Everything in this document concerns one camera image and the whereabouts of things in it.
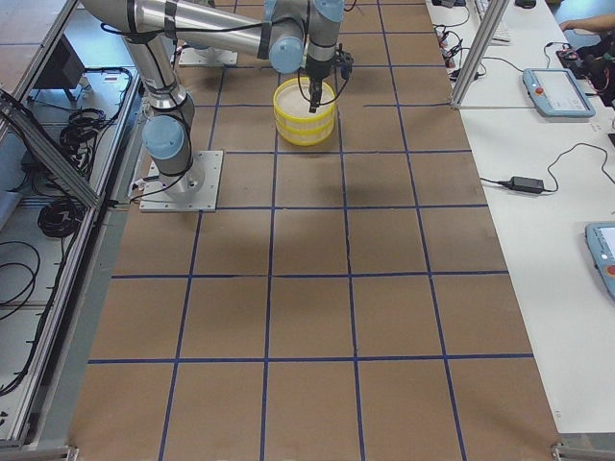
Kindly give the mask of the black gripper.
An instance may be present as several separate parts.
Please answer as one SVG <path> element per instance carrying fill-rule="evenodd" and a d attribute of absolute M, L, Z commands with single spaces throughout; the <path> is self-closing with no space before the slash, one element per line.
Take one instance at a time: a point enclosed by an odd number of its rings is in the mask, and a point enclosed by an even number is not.
<path fill-rule="evenodd" d="M 335 60 L 335 45 L 321 46 L 310 41 L 307 46 L 306 72 L 309 76 L 309 112 L 315 113 L 321 103 L 321 81 L 327 78 Z"/>

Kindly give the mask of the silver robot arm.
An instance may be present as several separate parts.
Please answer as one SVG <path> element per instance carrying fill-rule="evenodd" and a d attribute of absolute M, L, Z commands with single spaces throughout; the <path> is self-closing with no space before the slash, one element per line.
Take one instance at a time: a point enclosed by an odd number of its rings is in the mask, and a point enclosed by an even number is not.
<path fill-rule="evenodd" d="M 268 1 L 262 20 L 192 1 L 86 1 L 102 29 L 121 36 L 151 98 L 142 143 L 159 171 L 156 198 L 187 201 L 203 186 L 191 147 L 194 103 L 179 83 L 163 40 L 251 54 L 281 74 L 304 72 L 310 112 L 323 106 L 323 82 L 338 65 L 342 1 Z"/>

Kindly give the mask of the person's hand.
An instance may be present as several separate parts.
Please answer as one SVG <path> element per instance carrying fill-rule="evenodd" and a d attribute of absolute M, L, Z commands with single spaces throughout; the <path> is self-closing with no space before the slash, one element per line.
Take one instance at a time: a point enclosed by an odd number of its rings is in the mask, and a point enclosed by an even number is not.
<path fill-rule="evenodd" d="M 582 29 L 583 26 L 579 20 L 566 20 L 559 24 L 559 28 L 562 32 L 565 32 L 575 29 Z"/>

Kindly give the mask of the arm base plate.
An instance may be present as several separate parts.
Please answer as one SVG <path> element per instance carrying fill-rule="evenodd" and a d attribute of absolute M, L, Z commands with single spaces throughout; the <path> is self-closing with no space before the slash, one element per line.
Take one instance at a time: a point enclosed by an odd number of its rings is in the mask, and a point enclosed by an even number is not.
<path fill-rule="evenodd" d="M 152 160 L 148 174 L 158 176 L 147 182 L 139 201 L 141 212 L 214 212 L 217 206 L 223 165 L 222 151 L 198 151 L 192 166 L 180 179 L 160 175 Z"/>
<path fill-rule="evenodd" d="M 224 67 L 234 66 L 238 54 L 218 48 L 185 48 L 179 58 L 180 67 Z"/>

